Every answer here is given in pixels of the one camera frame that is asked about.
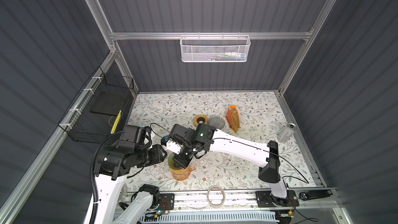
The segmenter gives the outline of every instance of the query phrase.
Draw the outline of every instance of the floral tablecloth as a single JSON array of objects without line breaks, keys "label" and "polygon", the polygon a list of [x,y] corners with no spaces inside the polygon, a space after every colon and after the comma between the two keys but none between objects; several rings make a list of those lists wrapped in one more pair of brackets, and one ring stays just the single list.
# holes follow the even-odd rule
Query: floral tablecloth
[{"label": "floral tablecloth", "polygon": [[[223,131],[231,135],[267,143],[275,140],[277,133],[286,124],[274,92],[139,94],[129,124],[147,126],[155,122],[167,130],[171,130],[174,124],[195,129],[193,119],[196,115],[218,115],[225,119],[228,107],[234,105],[240,110],[241,128],[234,133],[226,122]],[[152,127],[160,135],[167,134],[160,127]],[[160,138],[155,136],[154,143],[159,144]],[[310,182],[306,184],[287,177],[285,181],[289,187],[316,186],[294,137],[284,144],[279,144],[279,153],[296,166]],[[280,161],[281,176],[301,177],[286,161]],[[165,159],[164,162],[146,167],[135,177],[127,179],[127,188],[135,191],[145,183],[156,185],[161,191],[207,190],[214,185],[224,189],[269,188],[266,182],[258,179],[258,167],[239,157],[208,152],[200,160],[192,159],[191,165],[195,166],[196,170],[191,172],[189,178],[176,181]],[[131,169],[131,174],[138,170]]]}]

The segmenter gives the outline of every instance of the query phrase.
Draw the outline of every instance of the black mounting plate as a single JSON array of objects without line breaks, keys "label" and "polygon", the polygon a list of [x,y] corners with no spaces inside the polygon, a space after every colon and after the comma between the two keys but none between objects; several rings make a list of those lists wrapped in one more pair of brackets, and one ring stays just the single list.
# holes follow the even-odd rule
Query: black mounting plate
[{"label": "black mounting plate", "polygon": [[287,191],[287,197],[291,198],[292,200],[286,201],[281,205],[275,205],[272,202],[271,191],[256,191],[256,200],[258,207],[260,208],[267,208],[267,207],[297,207],[299,206],[299,199],[296,196],[296,192],[293,190]]},{"label": "black mounting plate", "polygon": [[160,193],[159,206],[155,210],[163,210],[163,207],[165,210],[172,210],[174,208],[174,194]]}]

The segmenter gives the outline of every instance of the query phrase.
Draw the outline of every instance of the brown tape roll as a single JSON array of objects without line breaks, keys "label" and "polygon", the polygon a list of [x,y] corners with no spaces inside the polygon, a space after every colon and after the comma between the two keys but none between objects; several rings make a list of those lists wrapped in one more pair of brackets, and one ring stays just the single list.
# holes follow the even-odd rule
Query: brown tape roll
[{"label": "brown tape roll", "polygon": [[209,119],[205,115],[200,114],[193,119],[193,123],[195,126],[198,126],[199,124],[207,124],[208,120]]}]

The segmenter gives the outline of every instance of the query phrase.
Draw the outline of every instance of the gray wall panel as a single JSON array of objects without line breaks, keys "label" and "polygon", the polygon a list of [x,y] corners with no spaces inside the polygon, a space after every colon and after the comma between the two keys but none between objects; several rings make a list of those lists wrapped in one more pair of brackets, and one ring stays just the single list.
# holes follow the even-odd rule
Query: gray wall panel
[{"label": "gray wall panel", "polygon": [[[0,19],[2,205],[109,49],[85,0],[0,0]],[[86,173],[79,172],[79,181],[68,174],[89,164],[86,157],[92,154],[92,147],[85,148],[90,150],[86,154],[81,154],[83,149],[82,145],[69,150],[67,144],[61,147],[59,153],[68,154],[64,160],[76,159],[74,166],[61,165],[66,169],[63,171],[57,167],[60,162],[53,161],[27,200],[27,206],[35,206],[36,211],[29,212],[29,207],[23,207],[21,215],[31,220],[40,215],[45,217],[48,205],[38,200],[45,197],[53,198],[53,214],[65,211],[57,202],[63,201],[58,192],[66,186],[84,189],[85,195],[80,196],[80,189],[79,194],[69,194],[77,208],[81,208],[80,201],[90,199]]]},{"label": "gray wall panel", "polygon": [[247,62],[184,63],[176,40],[119,40],[140,91],[277,89],[301,40],[253,40]]},{"label": "gray wall panel", "polygon": [[301,32],[325,0],[99,1],[114,32]]},{"label": "gray wall panel", "polygon": [[395,220],[397,29],[398,0],[338,0],[285,94],[356,223]]}]

